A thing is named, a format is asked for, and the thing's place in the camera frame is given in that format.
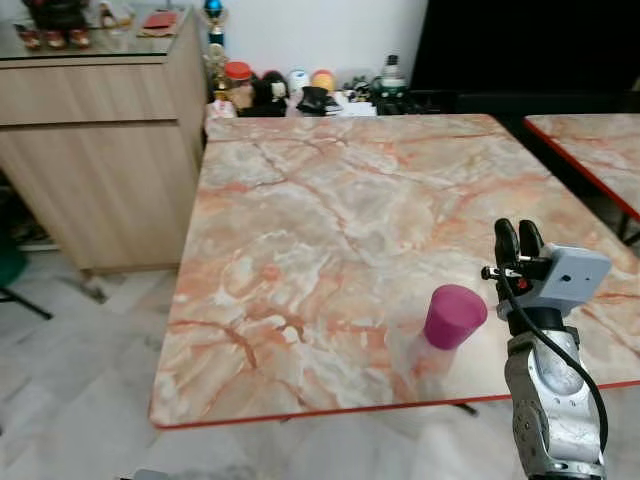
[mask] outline cabinet drawer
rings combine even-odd
[[[198,174],[178,126],[3,131],[0,168],[78,268],[180,261]]]
[[[162,64],[0,70],[0,125],[176,118]]]

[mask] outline orange-veined marble tabletop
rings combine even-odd
[[[150,418],[160,428],[504,398],[493,223],[608,255],[568,319],[600,384],[640,384],[638,260],[485,115],[210,122]],[[416,355],[456,283],[489,318]]]
[[[640,114],[533,115],[526,123],[640,220]]]

